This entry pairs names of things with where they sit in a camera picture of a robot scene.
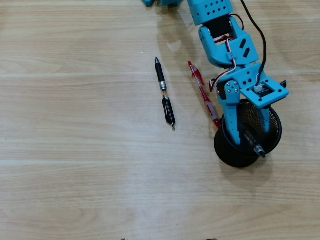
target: red pen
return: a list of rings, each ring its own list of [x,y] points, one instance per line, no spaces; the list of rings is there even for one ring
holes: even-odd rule
[[[210,101],[208,95],[206,94],[206,91],[204,89],[205,83],[202,79],[201,73],[190,61],[188,63],[189,63],[189,67],[190,67],[190,72],[192,74],[193,79],[195,80],[195,83],[197,84],[197,86],[199,88],[199,91],[201,93],[201,96],[202,96],[202,99],[203,99],[204,104],[206,106],[206,109],[208,110],[214,125],[218,129],[220,129],[221,122],[220,122],[217,110],[216,110],[215,106],[212,104],[212,102]]]

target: hole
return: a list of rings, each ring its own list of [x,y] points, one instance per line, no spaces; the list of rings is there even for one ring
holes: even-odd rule
[[[245,50],[245,52],[244,52],[243,57],[244,57],[244,58],[247,58],[248,55],[249,55],[249,53],[250,53],[250,48],[247,48],[247,49]]]
[[[247,42],[246,39],[243,39],[243,40],[242,40],[241,45],[240,45],[240,48],[241,48],[241,49],[244,49],[244,47],[245,47],[245,45],[246,45],[246,42]]]

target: wire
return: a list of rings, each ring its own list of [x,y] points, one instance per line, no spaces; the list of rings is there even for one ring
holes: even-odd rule
[[[231,48],[230,48],[230,43],[229,43],[229,40],[230,40],[230,39],[233,40],[233,38],[228,37],[228,36],[223,36],[223,37],[217,39],[216,41],[217,41],[217,42],[218,42],[218,41],[221,42],[221,41],[223,41],[223,40],[222,40],[223,38],[226,39],[225,44],[226,44],[226,48],[227,48],[228,52],[231,54],[233,68],[230,69],[230,70],[228,70],[228,71],[226,71],[226,72],[224,72],[224,73],[222,73],[220,76],[218,76],[218,77],[216,78],[216,80],[215,80],[214,82],[212,81],[212,79],[210,80],[209,86],[210,86],[210,91],[211,91],[211,92],[213,92],[213,91],[215,90],[215,88],[216,88],[216,86],[218,85],[218,82],[220,81],[221,78],[223,78],[224,76],[232,73],[232,72],[235,71],[236,68],[237,68],[237,63],[236,63],[236,60],[235,60],[235,58],[234,58],[234,55],[232,54],[232,51],[231,51]]]
[[[261,64],[261,67],[259,69],[259,73],[258,75],[256,76],[256,86],[259,85],[260,83],[260,77],[261,77],[261,74],[264,72],[264,69],[265,69],[265,66],[266,66],[266,63],[267,63],[267,40],[266,40],[266,37],[264,35],[264,33],[262,32],[262,30],[260,29],[260,27],[256,24],[255,20],[252,18],[248,8],[247,8],[247,5],[245,4],[244,0],[240,0],[243,7],[244,7],[244,10],[246,12],[246,14],[248,15],[250,21],[252,22],[252,24],[255,26],[255,28],[258,30],[258,32],[260,33],[261,37],[262,37],[262,41],[263,41],[263,61],[262,61],[262,64]]]
[[[230,16],[236,16],[236,17],[238,17],[238,19],[239,19],[239,20],[241,21],[241,23],[242,23],[242,31],[245,30],[245,23],[244,23],[244,21],[242,20],[242,18],[241,18],[238,14],[233,13],[233,14],[230,14]]]

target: blue robotic arm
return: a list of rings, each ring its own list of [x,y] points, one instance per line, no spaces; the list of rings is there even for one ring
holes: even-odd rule
[[[142,0],[151,6],[155,0]],[[161,0],[162,6],[177,6],[182,0]],[[190,12],[199,29],[199,37],[211,64],[231,69],[217,80],[213,79],[211,90],[216,93],[223,108],[226,130],[234,144],[239,146],[238,106],[244,95],[256,108],[263,131],[270,130],[270,107],[286,98],[288,90],[260,72],[261,64],[252,38],[239,27],[230,0],[188,0]]]

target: mesh pen holder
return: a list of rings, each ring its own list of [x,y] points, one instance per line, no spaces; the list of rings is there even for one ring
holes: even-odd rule
[[[245,131],[249,131],[260,143],[266,154],[271,153],[279,144],[282,125],[277,113],[270,107],[270,128],[265,133],[257,108],[247,99],[241,100],[237,109],[238,130],[241,144],[236,145],[230,137],[225,118],[222,117],[221,129],[215,135],[214,148],[219,158],[235,168],[246,168],[260,157],[245,140]]]

